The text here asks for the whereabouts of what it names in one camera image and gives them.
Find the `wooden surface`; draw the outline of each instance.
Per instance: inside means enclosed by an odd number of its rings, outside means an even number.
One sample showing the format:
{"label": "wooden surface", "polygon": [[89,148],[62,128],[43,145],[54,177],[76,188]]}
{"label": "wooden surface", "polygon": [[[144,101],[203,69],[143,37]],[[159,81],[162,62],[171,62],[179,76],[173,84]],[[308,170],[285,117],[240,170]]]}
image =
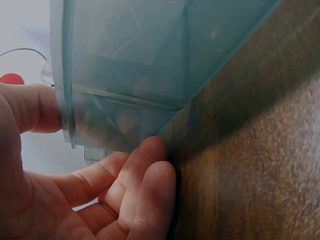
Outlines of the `wooden surface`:
{"label": "wooden surface", "polygon": [[165,138],[174,239],[320,239],[320,1],[284,0]]}

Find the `white surface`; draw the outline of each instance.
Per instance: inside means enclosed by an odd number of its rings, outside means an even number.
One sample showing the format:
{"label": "white surface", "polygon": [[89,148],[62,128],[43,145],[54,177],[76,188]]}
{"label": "white surface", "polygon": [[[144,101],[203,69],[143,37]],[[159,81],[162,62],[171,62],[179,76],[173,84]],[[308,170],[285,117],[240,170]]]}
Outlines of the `white surface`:
{"label": "white surface", "polygon": [[[49,0],[0,1],[0,55],[15,48],[33,48],[45,56],[49,51]],[[19,50],[0,57],[0,77],[20,75],[26,84],[42,83],[45,60],[36,52]],[[41,174],[71,173],[87,165],[84,147],[71,148],[62,131],[21,135],[23,168]],[[74,208],[81,209],[94,201]]]}
{"label": "white surface", "polygon": [[[20,75],[26,84],[42,83],[40,72],[45,60],[36,52],[19,50],[0,57],[0,76]],[[42,174],[71,173],[87,165],[84,148],[71,148],[62,131],[54,134],[26,132],[21,135],[22,161],[26,170]]]}

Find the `skin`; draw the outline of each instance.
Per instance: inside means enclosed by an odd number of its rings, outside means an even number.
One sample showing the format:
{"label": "skin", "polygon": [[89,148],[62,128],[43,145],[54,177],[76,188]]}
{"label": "skin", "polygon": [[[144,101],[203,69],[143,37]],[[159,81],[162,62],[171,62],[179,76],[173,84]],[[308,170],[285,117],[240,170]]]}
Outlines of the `skin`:
{"label": "skin", "polygon": [[150,137],[71,174],[23,170],[20,134],[60,129],[52,88],[0,83],[0,239],[164,240],[176,188],[166,144]]}

